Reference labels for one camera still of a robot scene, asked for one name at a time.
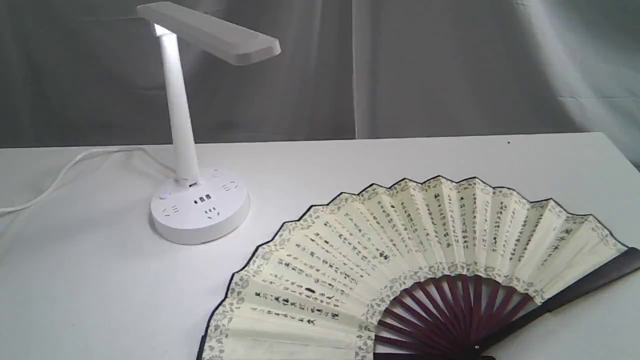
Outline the cream folding paper fan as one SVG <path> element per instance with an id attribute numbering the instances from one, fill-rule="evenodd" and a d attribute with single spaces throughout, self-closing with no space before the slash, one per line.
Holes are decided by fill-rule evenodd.
<path id="1" fill-rule="evenodd" d="M 372 183 L 312 205 L 234 272 L 199 360 L 486 360 L 639 269 L 592 214 L 478 177 Z"/>

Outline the white desk lamp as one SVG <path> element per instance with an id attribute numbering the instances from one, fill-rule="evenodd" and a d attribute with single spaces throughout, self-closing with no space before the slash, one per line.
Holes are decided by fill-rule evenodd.
<path id="1" fill-rule="evenodd" d="M 178 39 L 234 66 L 249 66 L 281 53 L 277 38 L 210 14 L 162 1 L 137 13 L 153 25 L 160 43 L 174 153 L 174 176 L 150 201 L 153 225 L 163 239 L 199 245 L 240 227 L 250 210 L 246 184 L 235 173 L 199 166 Z"/>

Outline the grey backdrop curtain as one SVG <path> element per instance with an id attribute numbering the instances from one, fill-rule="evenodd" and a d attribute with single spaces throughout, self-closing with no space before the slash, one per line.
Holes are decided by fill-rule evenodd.
<path id="1" fill-rule="evenodd" d="M 1 2 L 1 146 L 167 144 L 140 0 Z M 639 160 L 637 0 L 180 0 L 279 39 L 233 66 L 179 43 L 195 139 L 602 132 Z"/>

